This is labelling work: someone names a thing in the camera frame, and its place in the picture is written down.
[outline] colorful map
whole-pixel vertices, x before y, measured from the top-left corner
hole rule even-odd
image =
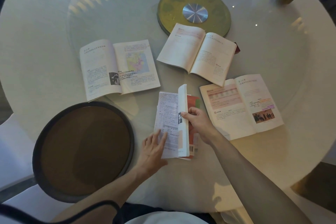
[[[126,61],[129,71],[139,74],[149,72],[146,55],[143,52],[126,54]]]

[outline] dark pants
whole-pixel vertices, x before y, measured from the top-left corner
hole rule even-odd
[[[136,217],[153,212],[165,212],[165,210],[159,207],[151,207],[148,205],[124,203],[124,205],[120,208],[120,211],[114,217],[113,224],[124,224]],[[191,213],[191,214],[204,220],[209,224],[216,224],[215,220],[208,213]]]

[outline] round table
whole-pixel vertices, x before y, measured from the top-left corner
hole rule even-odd
[[[227,78],[260,73],[285,126],[232,141],[281,189],[307,175],[336,135],[336,28],[318,0],[277,6],[272,0],[223,0],[232,15],[226,36],[237,42]],[[149,39],[153,57],[167,35],[156,18],[159,0],[6,0],[0,16],[0,79],[33,141],[61,110],[85,102],[78,50],[98,39]],[[200,97],[206,80],[156,62],[161,87],[101,100],[121,109],[140,142],[153,131],[158,92]],[[203,142],[192,161],[170,159],[128,202],[186,212],[225,211],[242,204],[212,149]]]

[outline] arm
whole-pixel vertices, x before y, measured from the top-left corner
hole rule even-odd
[[[70,218],[83,209],[103,200],[113,200],[121,207],[141,183],[155,174],[161,167],[168,164],[165,159],[161,159],[167,133],[163,135],[158,145],[159,134],[160,130],[151,134],[142,142],[140,157],[131,171],[64,210],[54,218],[53,222]],[[87,213],[82,218],[73,222],[73,224],[110,224],[116,213],[114,208],[104,205]]]
[[[247,213],[255,224],[311,224],[305,214],[270,179],[252,165],[213,126],[200,109],[181,113],[210,145]]]

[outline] dark round tray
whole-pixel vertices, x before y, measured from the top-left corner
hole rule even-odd
[[[126,115],[104,102],[80,103],[44,127],[33,152],[33,172],[42,190],[78,202],[124,175],[134,151]]]

